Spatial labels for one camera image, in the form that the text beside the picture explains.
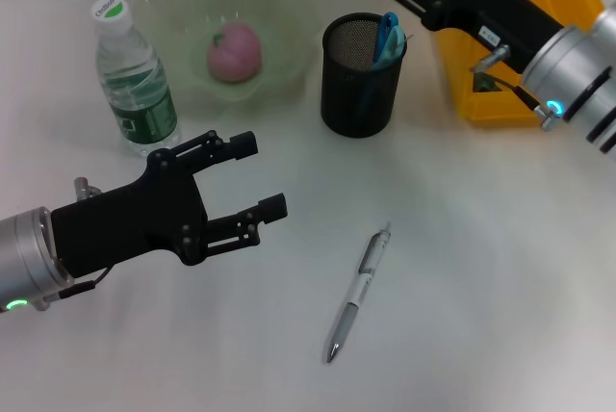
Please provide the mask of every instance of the blue scissors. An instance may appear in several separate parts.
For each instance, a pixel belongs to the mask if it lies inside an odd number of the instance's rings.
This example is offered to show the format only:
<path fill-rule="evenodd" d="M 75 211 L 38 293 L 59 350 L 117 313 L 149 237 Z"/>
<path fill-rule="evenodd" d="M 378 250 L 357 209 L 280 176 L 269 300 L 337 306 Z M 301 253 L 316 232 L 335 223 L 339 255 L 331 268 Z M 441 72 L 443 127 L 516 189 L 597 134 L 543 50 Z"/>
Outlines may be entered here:
<path fill-rule="evenodd" d="M 397 25 L 390 31 L 387 41 L 385 41 L 383 51 L 381 51 L 381 55 L 376 62 L 372 64 L 372 70 L 384 68 L 399 58 L 404 51 L 404 44 L 406 44 L 406 35 Z"/>
<path fill-rule="evenodd" d="M 385 15 L 381 18 L 381 21 L 378 23 L 376 51 L 374 51 L 374 57 L 372 58 L 374 63 L 376 63 L 381 57 L 383 49 L 385 48 L 385 43 L 387 42 L 387 37 L 392 32 L 392 29 L 397 27 L 398 24 L 398 16 L 394 13 L 385 13 Z"/>

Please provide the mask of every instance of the green plastic bowl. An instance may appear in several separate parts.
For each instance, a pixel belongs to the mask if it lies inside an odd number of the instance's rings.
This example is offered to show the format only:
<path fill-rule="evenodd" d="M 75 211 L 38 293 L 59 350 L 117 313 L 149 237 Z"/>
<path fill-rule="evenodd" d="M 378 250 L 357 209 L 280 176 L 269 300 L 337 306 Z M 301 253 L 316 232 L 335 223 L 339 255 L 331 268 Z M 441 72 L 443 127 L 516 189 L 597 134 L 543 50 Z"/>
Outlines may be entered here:
<path fill-rule="evenodd" d="M 133 16 L 163 61 L 174 93 L 227 102 L 274 94 L 300 78 L 321 27 L 310 0 L 138 0 Z M 250 80 L 227 84 L 210 75 L 207 46 L 222 25 L 236 20 L 259 36 L 263 67 Z"/>

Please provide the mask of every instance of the screw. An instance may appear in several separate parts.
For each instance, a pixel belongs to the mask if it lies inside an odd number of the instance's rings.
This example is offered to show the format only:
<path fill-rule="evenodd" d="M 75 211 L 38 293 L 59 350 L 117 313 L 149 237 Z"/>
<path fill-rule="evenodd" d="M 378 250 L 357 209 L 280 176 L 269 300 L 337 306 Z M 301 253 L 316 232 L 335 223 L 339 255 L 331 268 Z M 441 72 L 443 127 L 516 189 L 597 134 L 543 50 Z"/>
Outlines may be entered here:
<path fill-rule="evenodd" d="M 546 119 L 541 122 L 541 129 L 546 133 L 552 131 L 556 128 L 556 122 L 558 121 L 558 117 L 552 113 L 549 116 L 546 116 Z"/>
<path fill-rule="evenodd" d="M 535 107 L 534 111 L 536 116 L 541 118 L 540 128 L 545 132 L 550 132 L 556 127 L 558 122 L 558 116 L 553 110 L 545 111 L 541 106 Z"/>

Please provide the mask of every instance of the green bottle label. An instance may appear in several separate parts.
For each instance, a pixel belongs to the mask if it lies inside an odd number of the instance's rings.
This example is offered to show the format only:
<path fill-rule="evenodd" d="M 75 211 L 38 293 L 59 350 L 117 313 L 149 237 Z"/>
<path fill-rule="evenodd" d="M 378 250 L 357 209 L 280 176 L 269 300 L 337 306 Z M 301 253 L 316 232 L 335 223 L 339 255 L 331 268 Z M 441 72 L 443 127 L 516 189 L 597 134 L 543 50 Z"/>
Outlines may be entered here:
<path fill-rule="evenodd" d="M 148 72 L 144 72 L 130 77 L 109 80 L 107 86 L 110 90 L 131 88 L 131 85 L 134 86 L 147 78 L 148 74 Z M 153 89 L 157 89 L 158 85 L 154 82 L 135 92 L 135 100 L 139 102 L 140 96 L 147 96 Z M 113 103 L 111 107 L 124 138 L 137 144 L 151 144 L 161 141 L 169 136 L 177 125 L 177 115 L 168 87 L 163 98 L 152 106 L 130 111 L 119 109 Z"/>

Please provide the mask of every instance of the silver pen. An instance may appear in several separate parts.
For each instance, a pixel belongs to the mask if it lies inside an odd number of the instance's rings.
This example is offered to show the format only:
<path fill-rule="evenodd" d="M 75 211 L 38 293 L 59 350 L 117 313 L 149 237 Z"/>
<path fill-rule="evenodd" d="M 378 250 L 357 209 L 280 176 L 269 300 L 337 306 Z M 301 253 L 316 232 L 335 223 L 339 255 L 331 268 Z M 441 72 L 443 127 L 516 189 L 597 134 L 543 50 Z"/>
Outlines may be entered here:
<path fill-rule="evenodd" d="M 366 249 L 364 259 L 359 265 L 359 277 L 355 280 L 353 287 L 348 294 L 345 309 L 342 316 L 338 320 L 338 324 L 334 330 L 334 335 L 331 337 L 329 349 L 327 350 L 327 363 L 334 360 L 336 354 L 338 354 L 345 344 L 348 332 L 353 326 L 355 316 L 357 316 L 357 312 L 359 311 L 359 307 L 364 300 L 366 291 L 368 290 L 372 278 L 376 273 L 378 263 L 383 257 L 385 246 L 387 246 L 390 237 L 392 237 L 390 226 L 391 224 L 388 222 L 387 227 L 374 234 L 370 240 L 370 244 Z"/>

